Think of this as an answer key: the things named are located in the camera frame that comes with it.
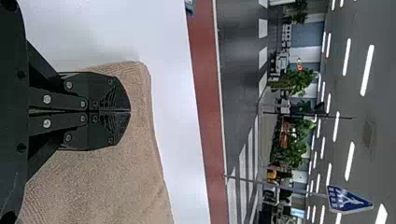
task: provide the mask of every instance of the traffic sign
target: traffic sign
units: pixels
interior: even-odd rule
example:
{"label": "traffic sign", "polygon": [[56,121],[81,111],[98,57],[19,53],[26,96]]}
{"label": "traffic sign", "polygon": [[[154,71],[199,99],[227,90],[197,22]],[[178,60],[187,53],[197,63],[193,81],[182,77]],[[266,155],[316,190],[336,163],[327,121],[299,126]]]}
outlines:
{"label": "traffic sign", "polygon": [[374,209],[369,201],[337,186],[329,185],[327,195],[330,211],[334,213],[347,215]]}

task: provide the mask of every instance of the street pole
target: street pole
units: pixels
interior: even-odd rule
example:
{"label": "street pole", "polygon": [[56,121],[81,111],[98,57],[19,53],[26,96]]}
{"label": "street pole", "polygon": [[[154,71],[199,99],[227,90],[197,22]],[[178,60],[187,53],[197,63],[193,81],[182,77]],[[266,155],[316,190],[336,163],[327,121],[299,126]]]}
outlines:
{"label": "street pole", "polygon": [[[303,116],[303,117],[318,117],[318,118],[325,118],[325,119],[337,119],[336,116],[330,114],[311,114],[311,113],[299,113],[299,114],[282,114],[278,112],[271,112],[271,111],[262,111],[263,114],[273,114],[273,115],[282,115],[282,116]],[[354,119],[355,117],[338,117],[339,119]]]}
{"label": "street pole", "polygon": [[306,190],[303,189],[294,189],[294,188],[290,188],[290,187],[284,187],[284,186],[278,186],[278,185],[274,185],[274,184],[270,184],[268,182],[264,182],[264,181],[258,181],[258,180],[249,180],[249,179],[245,179],[245,178],[241,178],[241,177],[236,177],[236,176],[232,176],[232,175],[224,175],[224,177],[230,178],[230,179],[235,179],[235,180],[242,180],[248,183],[254,183],[254,184],[258,184],[258,185],[268,185],[277,189],[285,189],[285,190],[290,190],[294,193],[302,193],[302,194],[309,194],[311,196],[318,196],[320,198],[324,198],[327,199],[327,194],[321,194],[321,193],[314,193],[314,192],[308,192]]}

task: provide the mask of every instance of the white lane marking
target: white lane marking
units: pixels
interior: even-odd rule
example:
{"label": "white lane marking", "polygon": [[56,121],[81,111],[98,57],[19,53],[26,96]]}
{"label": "white lane marking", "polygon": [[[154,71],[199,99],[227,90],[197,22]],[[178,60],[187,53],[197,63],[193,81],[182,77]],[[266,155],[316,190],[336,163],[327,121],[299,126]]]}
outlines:
{"label": "white lane marking", "polygon": [[361,96],[366,95],[367,84],[369,82],[370,70],[373,62],[374,50],[375,50],[375,46],[370,45],[369,50],[367,51],[367,59],[366,59],[366,65],[364,67],[363,81],[361,82]]}
{"label": "white lane marking", "polygon": [[343,217],[343,215],[341,215],[340,213],[337,214],[337,218],[335,219],[335,224],[341,224],[341,217]]}
{"label": "white lane marking", "polygon": [[338,125],[340,123],[340,112],[337,111],[337,113],[335,114],[335,123],[334,123],[334,130],[332,133],[332,141],[335,142],[337,141],[337,134],[338,134]]}
{"label": "white lane marking", "polygon": [[309,171],[308,171],[309,175],[311,175],[311,170],[312,170],[312,161],[309,162]]}
{"label": "white lane marking", "polygon": [[324,222],[324,213],[326,212],[326,206],[325,205],[322,205],[322,211],[321,211],[321,213],[320,213],[320,224],[323,224],[323,222]]}
{"label": "white lane marking", "polygon": [[259,0],[259,4],[263,7],[268,8],[268,0]]}
{"label": "white lane marking", "polygon": [[318,92],[320,92],[320,86],[321,86],[321,74],[319,74],[319,79],[318,79]]}
{"label": "white lane marking", "polygon": [[349,153],[347,155],[347,161],[346,161],[346,173],[345,173],[346,181],[348,181],[349,177],[350,177],[350,170],[351,170],[351,167],[352,167],[353,154],[354,153],[355,153],[355,143],[354,142],[350,142]]}
{"label": "white lane marking", "polygon": [[320,159],[323,160],[324,158],[324,148],[326,147],[326,137],[322,138],[322,147],[320,151]]}
{"label": "white lane marking", "polygon": [[317,190],[316,190],[316,193],[319,193],[319,188],[320,188],[320,174],[318,174],[318,177],[317,177]]}
{"label": "white lane marking", "polygon": [[317,212],[317,206],[314,205],[314,208],[312,209],[312,223],[315,223],[316,212]]}
{"label": "white lane marking", "polygon": [[249,224],[253,224],[254,217],[255,217],[255,215],[256,215],[256,208],[257,208],[257,202],[258,202],[258,200],[259,200],[259,194],[256,193],[256,197],[254,197],[253,210],[252,210],[252,212],[251,212]]}
{"label": "white lane marking", "polygon": [[309,220],[310,214],[311,213],[311,206],[308,206],[308,209],[306,209],[306,220]]}
{"label": "white lane marking", "polygon": [[262,69],[262,67],[267,62],[267,57],[268,57],[267,53],[268,53],[268,47],[265,47],[264,49],[260,50],[260,53],[259,53],[259,70]]}
{"label": "white lane marking", "polygon": [[387,208],[381,203],[379,206],[378,214],[376,215],[375,224],[386,224],[388,219]]}
{"label": "white lane marking", "polygon": [[327,50],[326,50],[326,58],[330,57],[330,44],[332,43],[332,33],[329,33],[327,37]]}
{"label": "white lane marking", "polygon": [[321,119],[318,121],[317,138],[320,137]]}
{"label": "white lane marking", "polygon": [[344,59],[343,76],[347,75],[347,65],[348,65],[348,62],[349,62],[350,45],[351,45],[351,39],[349,38],[346,41],[346,57]]}
{"label": "white lane marking", "polygon": [[324,50],[326,49],[326,31],[323,32],[323,40],[322,40],[322,53],[324,53]]}
{"label": "white lane marking", "polygon": [[[235,176],[235,169],[233,169],[232,176]],[[230,223],[238,223],[237,203],[236,203],[236,183],[234,179],[229,178],[227,182],[228,195],[228,218]]]}
{"label": "white lane marking", "polygon": [[323,102],[324,101],[324,92],[326,91],[326,82],[324,81],[323,82],[323,85],[322,85],[322,95],[321,95],[321,97],[320,97],[320,101],[321,102]]}
{"label": "white lane marking", "polygon": [[[246,156],[246,145],[242,148],[241,154],[239,154],[239,174],[241,178],[247,177],[247,156]],[[240,198],[241,198],[241,218],[245,221],[245,217],[247,215],[247,182],[239,181],[240,183]]]}
{"label": "white lane marking", "polygon": [[314,170],[317,169],[317,158],[318,158],[318,153],[315,152],[315,156],[314,156]]}
{"label": "white lane marking", "polygon": [[332,95],[329,93],[327,96],[327,107],[326,107],[326,114],[330,113],[330,104],[332,103]]}
{"label": "white lane marking", "polygon": [[332,163],[329,163],[327,167],[326,187],[330,185],[330,179],[332,178]]}
{"label": "white lane marking", "polygon": [[310,185],[311,189],[309,190],[310,193],[314,192],[314,184],[315,184],[314,180],[311,180],[311,185]]}
{"label": "white lane marking", "polygon": [[268,20],[259,19],[259,38],[268,36]]}
{"label": "white lane marking", "polygon": [[[248,173],[248,178],[253,179],[253,127],[250,129],[250,133],[248,134],[248,149],[247,149],[247,173]],[[253,192],[253,183],[248,183],[248,199],[251,197],[251,193]]]}
{"label": "white lane marking", "polygon": [[262,79],[260,79],[259,82],[259,98],[262,97],[262,93],[265,90],[265,87],[267,86],[267,81],[268,81],[268,75],[267,72],[264,73],[264,76],[262,76]]}
{"label": "white lane marking", "polygon": [[314,150],[315,147],[315,133],[312,134],[312,144],[311,144],[311,150]]}
{"label": "white lane marking", "polygon": [[254,120],[254,178],[259,171],[259,117]]}

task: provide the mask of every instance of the sidewalk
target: sidewalk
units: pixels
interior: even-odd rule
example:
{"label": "sidewalk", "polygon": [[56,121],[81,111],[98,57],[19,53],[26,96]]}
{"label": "sidewalk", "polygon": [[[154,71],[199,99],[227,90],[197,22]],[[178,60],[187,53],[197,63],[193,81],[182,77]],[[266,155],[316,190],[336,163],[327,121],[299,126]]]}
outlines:
{"label": "sidewalk", "polygon": [[[278,92],[271,92],[270,87],[266,87],[262,98],[259,101],[259,173],[258,180],[265,178],[264,170],[261,168],[264,165],[268,165],[270,162],[270,153],[273,140],[274,129],[276,126],[276,115],[264,115],[262,111],[274,111],[274,107],[265,104],[273,104],[275,98],[279,95]],[[262,190],[258,190],[259,194],[259,205],[258,211],[262,211]]]}

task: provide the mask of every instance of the tree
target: tree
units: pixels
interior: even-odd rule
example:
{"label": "tree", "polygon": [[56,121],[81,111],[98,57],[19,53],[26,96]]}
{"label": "tree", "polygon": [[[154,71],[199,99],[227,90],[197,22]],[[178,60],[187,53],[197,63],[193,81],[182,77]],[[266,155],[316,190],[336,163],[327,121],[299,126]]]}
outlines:
{"label": "tree", "polygon": [[308,2],[306,0],[296,0],[293,4],[290,4],[292,9],[291,14],[284,18],[286,23],[291,23],[294,21],[298,24],[304,24],[308,16]]}
{"label": "tree", "polygon": [[287,148],[275,148],[273,152],[273,162],[279,162],[281,166],[297,169],[304,160],[302,155],[307,151],[307,145],[303,141],[291,140]]}
{"label": "tree", "polygon": [[272,89],[289,90],[289,95],[305,95],[304,89],[314,80],[314,70],[288,70],[279,81],[269,82]]}
{"label": "tree", "polygon": [[303,141],[312,129],[316,127],[316,124],[308,119],[296,119],[294,124],[295,132],[290,135],[291,141]]}

